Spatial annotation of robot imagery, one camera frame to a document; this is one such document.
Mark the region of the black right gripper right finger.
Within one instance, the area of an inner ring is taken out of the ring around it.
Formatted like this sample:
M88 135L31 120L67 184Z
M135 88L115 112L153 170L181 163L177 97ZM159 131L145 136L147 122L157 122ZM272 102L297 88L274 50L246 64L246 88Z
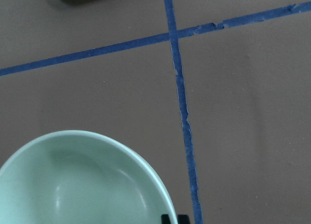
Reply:
M178 214L177 219L179 224L190 224L189 216L186 214Z

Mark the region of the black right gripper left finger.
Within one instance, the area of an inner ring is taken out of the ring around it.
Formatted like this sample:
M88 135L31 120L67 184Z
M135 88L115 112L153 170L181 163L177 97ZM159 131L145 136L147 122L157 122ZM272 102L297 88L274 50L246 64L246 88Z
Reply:
M168 214L161 215L161 223L162 224L170 224L170 218Z

